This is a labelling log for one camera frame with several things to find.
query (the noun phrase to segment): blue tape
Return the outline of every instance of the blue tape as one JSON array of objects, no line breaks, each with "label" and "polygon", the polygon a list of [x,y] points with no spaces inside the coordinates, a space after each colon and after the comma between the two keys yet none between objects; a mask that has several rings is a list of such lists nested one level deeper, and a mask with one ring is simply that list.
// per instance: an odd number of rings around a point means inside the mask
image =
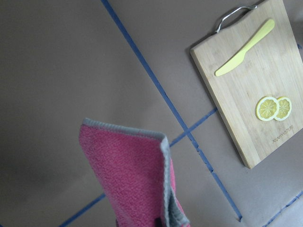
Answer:
[{"label": "blue tape", "polygon": [[169,145],[169,147],[174,146],[176,143],[178,143],[181,139],[183,139],[183,137],[187,136],[187,134],[189,132],[192,132],[196,127],[198,127],[199,125],[201,125],[203,122],[205,122],[211,115],[213,115],[214,113],[217,112],[217,107],[213,110],[211,110],[207,115],[205,115],[204,117],[202,117],[199,121],[197,121],[195,124],[193,124],[190,128],[188,128],[187,130],[185,130],[181,135],[179,135],[177,138],[175,138],[171,144]]},{"label": "blue tape", "polygon": [[90,202],[88,205],[86,205],[84,208],[79,210],[77,213],[75,213],[73,216],[71,216],[69,219],[67,219],[65,222],[63,222],[59,227],[65,227],[68,226],[70,223],[72,223],[75,219],[77,219],[79,216],[81,216],[83,213],[88,211],[92,206],[94,206],[97,202],[103,200],[105,198],[105,194],[101,194],[99,197],[94,199],[92,202]]},{"label": "blue tape", "polygon": [[296,200],[298,200],[303,195],[303,191],[301,191],[297,196],[295,196],[288,204],[286,204],[277,214],[275,214],[267,223],[262,227],[267,227],[270,223],[272,223],[287,207],[292,205]]},{"label": "blue tape", "polygon": [[[150,66],[148,65],[147,61],[145,60],[145,58],[143,57],[143,55],[141,54],[141,52],[139,51],[138,47],[136,46],[136,44],[134,43],[133,39],[131,38],[131,36],[129,35],[129,33],[127,32],[126,28],[124,27],[124,25],[122,24],[122,22],[120,21],[119,17],[117,16],[117,14],[115,13],[115,11],[113,10],[113,8],[111,7],[111,5],[109,4],[109,2],[107,0],[101,0],[101,2],[103,3],[104,7],[107,9],[108,13],[110,14],[110,16],[112,17],[112,19],[114,20],[114,22],[116,23],[116,25],[118,26],[118,28],[120,29],[121,33],[123,34],[124,38],[126,39],[126,41],[128,42],[128,44],[130,45],[130,47],[132,48],[133,52],[135,53],[135,55],[137,56],[138,60],[140,61],[140,63],[142,64],[142,66],[144,67],[145,71],[148,73],[148,75],[150,76],[151,80],[153,81],[154,85],[156,86],[156,88],[158,89],[158,91],[160,92],[160,94],[162,95],[163,99],[165,100],[166,104],[169,106],[170,110],[172,111],[172,113],[175,115],[177,121],[179,122],[179,124],[181,125],[182,129],[184,131],[188,131],[189,128],[186,126],[185,122],[183,121],[183,119],[181,118],[180,114],[178,113],[178,111],[176,110],[175,106],[173,105],[173,103],[171,102],[171,100],[168,98],[168,96],[165,93],[165,90],[163,89],[162,85],[160,84],[160,82],[158,81],[158,79],[156,78],[155,74],[153,73],[153,71],[151,70]],[[206,156],[204,155],[203,151],[199,148],[198,143],[196,142],[195,138],[193,137],[193,135],[188,132],[187,133],[188,138],[191,140],[192,144],[194,145],[194,147],[196,148],[197,152],[199,153],[200,157],[202,158],[202,160],[204,161],[204,163],[206,164],[207,168],[209,169],[209,171],[212,173],[214,171],[213,167],[211,166],[211,164],[209,163],[208,159],[206,158]],[[239,221],[241,221],[242,219],[242,215],[240,213],[240,211],[238,210],[237,206],[235,205],[235,203],[233,202],[233,200],[231,199],[231,197],[229,196],[229,194],[227,193],[225,187],[223,186],[223,184],[219,184],[219,187],[224,190],[222,190],[223,194],[226,196],[228,202],[230,203],[230,205],[232,206],[232,208],[236,211]]]}]

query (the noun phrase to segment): metal handle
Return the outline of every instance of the metal handle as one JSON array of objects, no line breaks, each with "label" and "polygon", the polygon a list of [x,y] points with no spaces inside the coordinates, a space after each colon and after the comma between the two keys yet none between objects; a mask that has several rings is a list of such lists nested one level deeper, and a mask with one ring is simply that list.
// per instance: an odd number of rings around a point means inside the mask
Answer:
[{"label": "metal handle", "polygon": [[224,21],[225,19],[227,19],[229,16],[231,16],[232,14],[234,14],[235,12],[239,11],[240,9],[253,10],[253,9],[256,9],[257,7],[258,7],[257,5],[253,5],[253,6],[241,6],[241,7],[237,8],[237,9],[235,9],[233,12],[227,14],[226,16],[224,16],[224,17],[221,19],[221,22],[220,22],[218,28],[216,29],[215,33],[219,33],[223,21]]}]

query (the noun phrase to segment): lemon slice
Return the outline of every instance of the lemon slice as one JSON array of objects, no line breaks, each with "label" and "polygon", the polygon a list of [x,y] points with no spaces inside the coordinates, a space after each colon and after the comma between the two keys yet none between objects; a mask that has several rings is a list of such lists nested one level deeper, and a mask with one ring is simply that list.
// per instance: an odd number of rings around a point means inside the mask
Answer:
[{"label": "lemon slice", "polygon": [[273,120],[279,112],[279,102],[274,97],[262,98],[256,107],[257,117],[265,122]]},{"label": "lemon slice", "polygon": [[292,111],[292,102],[287,97],[279,97],[277,100],[279,102],[279,112],[274,119],[276,121],[284,121]]}]

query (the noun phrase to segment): pink towel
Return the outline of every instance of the pink towel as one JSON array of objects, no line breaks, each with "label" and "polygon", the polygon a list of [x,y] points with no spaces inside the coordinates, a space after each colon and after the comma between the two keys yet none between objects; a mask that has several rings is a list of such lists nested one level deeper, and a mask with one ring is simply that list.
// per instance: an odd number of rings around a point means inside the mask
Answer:
[{"label": "pink towel", "polygon": [[79,140],[119,227],[189,227],[164,134],[86,118]]}]

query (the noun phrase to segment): brand logo on cutting board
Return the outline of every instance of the brand logo on cutting board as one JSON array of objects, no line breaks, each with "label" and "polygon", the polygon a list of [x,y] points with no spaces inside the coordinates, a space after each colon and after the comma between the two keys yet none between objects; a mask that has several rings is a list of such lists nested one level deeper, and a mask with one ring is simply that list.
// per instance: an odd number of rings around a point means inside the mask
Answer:
[{"label": "brand logo on cutting board", "polygon": [[284,132],[282,132],[277,138],[273,139],[273,143],[277,142],[282,136],[286,135],[293,128],[293,125],[289,126],[289,128],[285,129]]}]

